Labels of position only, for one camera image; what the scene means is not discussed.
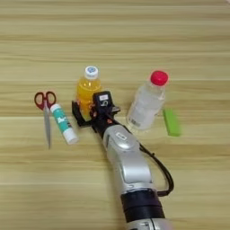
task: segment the orange juice bottle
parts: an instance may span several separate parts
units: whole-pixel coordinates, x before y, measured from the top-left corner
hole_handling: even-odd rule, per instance
[[[79,102],[81,113],[85,120],[90,119],[90,109],[93,104],[93,94],[102,90],[101,81],[98,78],[98,69],[88,66],[84,76],[76,85],[76,99]]]

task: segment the bottle cap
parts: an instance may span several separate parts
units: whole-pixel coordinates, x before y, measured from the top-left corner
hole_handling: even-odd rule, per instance
[[[69,145],[73,145],[78,141],[78,137],[76,136],[72,128],[68,128],[67,130],[65,130],[63,132],[63,136]]]
[[[163,71],[154,71],[151,74],[150,81],[152,84],[163,86],[168,81],[168,75]]]
[[[61,109],[59,104],[54,104],[50,107],[50,111],[53,113],[55,110]]]
[[[98,68],[95,66],[88,66],[84,71],[85,78],[94,80],[98,77]]]

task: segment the clear plastic bottle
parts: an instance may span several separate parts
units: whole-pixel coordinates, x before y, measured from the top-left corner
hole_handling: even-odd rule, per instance
[[[155,115],[163,107],[167,81],[168,75],[165,72],[154,71],[137,90],[127,116],[127,122],[132,128],[144,130],[152,126]]]
[[[88,66],[84,76],[76,85],[76,100],[80,104],[81,113],[85,120],[90,119],[90,108],[93,104],[93,94],[102,90],[101,80],[98,78],[98,69],[95,66]]]

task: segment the red scissor handle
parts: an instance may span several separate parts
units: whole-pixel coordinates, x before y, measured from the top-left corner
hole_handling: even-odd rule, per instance
[[[44,94],[43,92],[37,92],[34,96],[34,102],[37,105],[37,107],[41,110],[44,109],[45,103],[47,104],[47,107],[50,109],[50,107],[54,105],[56,101],[56,95],[51,91],[46,92],[46,94]]]

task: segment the scissor blade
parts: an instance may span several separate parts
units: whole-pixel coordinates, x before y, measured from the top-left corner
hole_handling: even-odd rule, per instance
[[[46,129],[46,135],[47,135],[47,142],[49,148],[51,148],[51,132],[50,132],[50,121],[49,121],[49,110],[45,106],[43,109],[44,113],[44,122],[45,122],[45,129]]]

